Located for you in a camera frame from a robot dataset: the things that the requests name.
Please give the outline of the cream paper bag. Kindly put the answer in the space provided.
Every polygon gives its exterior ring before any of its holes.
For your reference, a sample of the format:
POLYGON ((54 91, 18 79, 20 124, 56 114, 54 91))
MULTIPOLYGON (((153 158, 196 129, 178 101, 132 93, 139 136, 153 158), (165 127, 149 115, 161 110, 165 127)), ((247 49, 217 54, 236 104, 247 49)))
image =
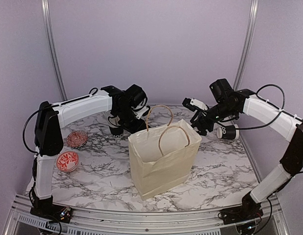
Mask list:
POLYGON ((130 173, 142 200, 164 193, 189 177, 202 138, 183 119, 128 137, 130 173))

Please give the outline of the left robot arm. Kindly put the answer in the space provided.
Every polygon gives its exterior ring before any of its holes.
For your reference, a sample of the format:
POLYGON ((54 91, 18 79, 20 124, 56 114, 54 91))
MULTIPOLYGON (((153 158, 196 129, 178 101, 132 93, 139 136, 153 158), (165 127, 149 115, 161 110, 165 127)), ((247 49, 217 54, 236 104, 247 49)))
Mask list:
POLYGON ((29 192, 32 208, 46 218, 57 212, 51 194, 53 165, 63 149, 61 129, 77 120, 98 113, 108 113, 107 122, 114 138, 124 131, 133 134, 146 128, 142 119, 150 110, 148 97, 138 85, 126 90, 114 86, 92 88, 89 94, 67 101, 50 104, 45 101, 32 115, 36 116, 34 127, 35 149, 32 175, 33 186, 29 192))

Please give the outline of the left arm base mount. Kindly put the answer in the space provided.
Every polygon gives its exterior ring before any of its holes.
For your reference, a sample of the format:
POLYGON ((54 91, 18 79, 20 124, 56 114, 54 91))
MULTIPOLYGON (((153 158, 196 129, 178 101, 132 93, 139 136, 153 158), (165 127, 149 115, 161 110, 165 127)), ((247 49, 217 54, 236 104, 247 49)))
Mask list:
POLYGON ((60 206, 53 203, 53 197, 40 200, 37 197, 30 197, 32 208, 30 213, 32 215, 51 219, 52 221, 59 221, 63 223, 70 223, 72 217, 72 208, 68 206, 60 206))

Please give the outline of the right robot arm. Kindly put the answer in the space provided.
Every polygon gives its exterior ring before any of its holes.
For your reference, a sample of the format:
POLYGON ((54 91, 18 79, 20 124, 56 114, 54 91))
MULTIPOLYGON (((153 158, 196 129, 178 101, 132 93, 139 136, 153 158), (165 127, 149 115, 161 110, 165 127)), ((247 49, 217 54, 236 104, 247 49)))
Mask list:
POLYGON ((208 107, 195 98, 185 98, 183 101, 183 106, 195 112, 191 125, 200 135, 212 132, 216 124, 227 129, 223 125, 227 118, 237 119, 243 114, 259 121, 259 125, 231 126, 235 133, 268 128, 288 143, 277 166, 242 198, 237 214, 242 219, 248 219, 265 199, 303 173, 303 118, 287 112, 284 100, 278 106, 260 96, 260 91, 234 90, 225 78, 216 80, 209 88, 216 101, 214 106, 208 107))

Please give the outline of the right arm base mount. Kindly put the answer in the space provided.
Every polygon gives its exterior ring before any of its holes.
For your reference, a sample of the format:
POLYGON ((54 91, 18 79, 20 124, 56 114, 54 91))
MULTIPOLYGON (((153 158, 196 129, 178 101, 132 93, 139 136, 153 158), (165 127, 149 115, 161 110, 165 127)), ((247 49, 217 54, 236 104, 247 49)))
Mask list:
POLYGON ((260 203, 256 203, 249 192, 242 198, 242 205, 220 210, 218 218, 224 225, 261 218, 264 215, 260 203))

